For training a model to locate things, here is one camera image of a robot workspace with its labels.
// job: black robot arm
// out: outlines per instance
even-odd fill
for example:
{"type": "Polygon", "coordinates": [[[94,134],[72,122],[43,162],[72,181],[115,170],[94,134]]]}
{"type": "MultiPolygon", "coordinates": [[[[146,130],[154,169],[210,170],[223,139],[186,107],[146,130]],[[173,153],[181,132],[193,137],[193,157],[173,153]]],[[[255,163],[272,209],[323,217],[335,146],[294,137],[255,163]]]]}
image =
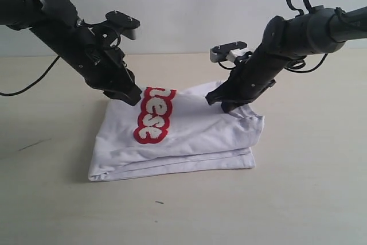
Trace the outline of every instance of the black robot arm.
{"type": "Polygon", "coordinates": [[[90,87],[104,91],[109,98],[130,105],[140,101],[141,90],[118,47],[120,35],[135,39],[138,20],[112,11],[104,22],[90,25],[79,18],[70,0],[0,0],[0,25],[14,30],[30,28],[90,87]]]}
{"type": "Polygon", "coordinates": [[[247,45],[234,42],[214,47],[210,59],[215,63],[231,60],[228,80],[218,89],[208,93],[209,104],[222,102],[224,112],[252,103],[264,91],[272,87],[274,77],[283,69],[301,68],[308,55],[328,54],[341,49],[348,40],[367,38],[367,7],[345,13],[340,8],[312,7],[309,0],[303,0],[309,13],[293,7],[299,15],[291,20],[276,16],[267,25],[260,46],[246,55],[233,57],[231,53],[247,45]]]}

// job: white t-shirt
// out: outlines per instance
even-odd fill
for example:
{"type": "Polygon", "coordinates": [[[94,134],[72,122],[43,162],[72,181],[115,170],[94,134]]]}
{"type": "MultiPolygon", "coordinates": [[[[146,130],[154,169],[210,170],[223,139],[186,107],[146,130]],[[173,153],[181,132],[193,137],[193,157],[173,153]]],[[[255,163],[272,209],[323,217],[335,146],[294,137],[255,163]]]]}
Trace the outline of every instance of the white t-shirt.
{"type": "Polygon", "coordinates": [[[220,82],[178,92],[143,89],[135,106],[112,100],[96,137],[89,179],[112,181],[166,173],[255,166],[264,118],[249,106],[230,114],[204,96],[220,82]]]}

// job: red and white lettering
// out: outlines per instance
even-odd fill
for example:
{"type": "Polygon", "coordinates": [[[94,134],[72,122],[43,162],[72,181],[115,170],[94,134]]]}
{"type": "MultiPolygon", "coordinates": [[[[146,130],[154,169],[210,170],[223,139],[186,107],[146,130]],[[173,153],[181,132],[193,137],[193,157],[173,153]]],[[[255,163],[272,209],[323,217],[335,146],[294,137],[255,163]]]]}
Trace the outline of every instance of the red and white lettering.
{"type": "Polygon", "coordinates": [[[147,87],[134,138],[141,144],[160,143],[168,134],[176,90],[147,87]]]}

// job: beige table surface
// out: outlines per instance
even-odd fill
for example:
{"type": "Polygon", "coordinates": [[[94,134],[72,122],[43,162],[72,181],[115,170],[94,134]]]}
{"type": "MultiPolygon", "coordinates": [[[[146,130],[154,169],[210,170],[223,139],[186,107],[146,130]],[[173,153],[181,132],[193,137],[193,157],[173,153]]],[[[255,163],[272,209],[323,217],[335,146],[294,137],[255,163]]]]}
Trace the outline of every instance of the beige table surface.
{"type": "MultiPolygon", "coordinates": [[[[60,61],[0,98],[0,244],[367,244],[366,56],[279,75],[253,105],[266,116],[255,169],[108,183],[87,179],[107,99],[60,61]]],[[[51,61],[0,59],[0,90],[51,61]]],[[[208,55],[126,61],[139,83],[177,89],[228,73],[208,55]]]]}

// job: white wall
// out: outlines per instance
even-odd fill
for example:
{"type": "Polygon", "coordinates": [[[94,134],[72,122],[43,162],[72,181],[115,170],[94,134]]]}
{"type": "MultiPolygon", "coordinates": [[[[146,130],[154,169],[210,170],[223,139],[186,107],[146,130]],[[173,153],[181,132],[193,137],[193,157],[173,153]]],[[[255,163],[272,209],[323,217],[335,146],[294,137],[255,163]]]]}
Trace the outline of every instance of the white wall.
{"type": "MultiPolygon", "coordinates": [[[[313,5],[354,10],[367,0],[310,0],[313,5]]],[[[120,10],[142,23],[137,41],[123,40],[127,53],[207,52],[217,44],[242,40],[255,47],[266,23],[275,15],[295,13],[285,0],[72,0],[88,22],[104,20],[106,12],[120,10]]],[[[367,41],[348,43],[366,48],[367,41]]],[[[38,56],[52,52],[24,30],[0,26],[0,56],[38,56]]]]}

